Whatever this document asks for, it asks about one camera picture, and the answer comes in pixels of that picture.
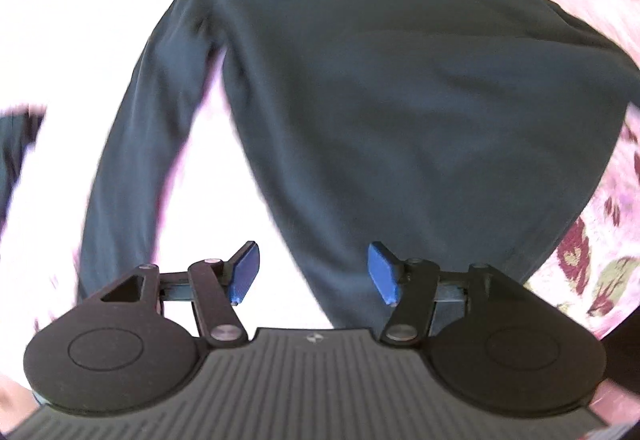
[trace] black object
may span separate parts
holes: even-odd
[[[627,431],[622,440],[640,440],[640,422]]]
[[[372,243],[370,275],[395,307],[382,337],[259,329],[247,341],[231,303],[258,263],[247,242],[187,273],[141,265],[41,330],[24,368],[47,404],[12,440],[576,440],[604,426],[585,409],[601,344],[490,266],[444,273]],[[194,301],[199,338],[158,314],[170,299]],[[456,299],[465,316],[430,334],[438,301]]]
[[[640,395],[640,308],[602,339],[607,351],[606,376]]]
[[[220,260],[194,263],[187,278],[172,274],[163,279],[157,265],[140,265],[34,337],[24,355],[34,391],[62,409],[100,413],[147,406],[175,391],[192,375],[202,345],[157,312],[161,291],[193,290],[188,297],[210,346],[246,343],[226,290],[238,294],[237,288],[248,289],[257,274],[257,250],[248,242],[226,268]],[[224,276],[236,267],[238,279]],[[238,297],[241,301],[244,293]],[[220,325],[235,327],[237,336],[217,340]]]
[[[376,333],[390,310],[367,276],[371,237],[524,282],[640,102],[633,61],[548,0],[175,0],[98,166],[80,299],[150,261],[166,174],[222,48],[239,137],[296,264],[332,324]]]
[[[35,142],[43,118],[29,113],[0,117],[0,226],[6,218],[25,151]]]

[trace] black circular base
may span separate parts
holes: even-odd
[[[145,407],[188,380],[187,330],[143,306],[81,305],[41,330],[24,355],[36,393],[55,407],[114,414]]]
[[[431,365],[475,406],[521,417],[567,412],[601,382],[606,356],[591,333],[557,318],[527,303],[489,303],[432,339]]]

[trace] pink floral fabric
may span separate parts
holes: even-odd
[[[640,64],[640,0],[552,0]],[[640,303],[640,110],[629,106],[593,197],[527,286],[597,337]]]

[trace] small logo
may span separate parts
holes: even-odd
[[[319,334],[318,332],[313,332],[312,334],[306,336],[306,340],[311,344],[318,344],[324,341],[324,336],[322,334]]]

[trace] round screw head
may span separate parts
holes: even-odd
[[[236,325],[218,325],[211,331],[211,337],[217,341],[236,341],[242,336],[242,330]]]
[[[418,337],[418,330],[411,325],[393,325],[386,331],[386,336],[392,341],[411,341]]]

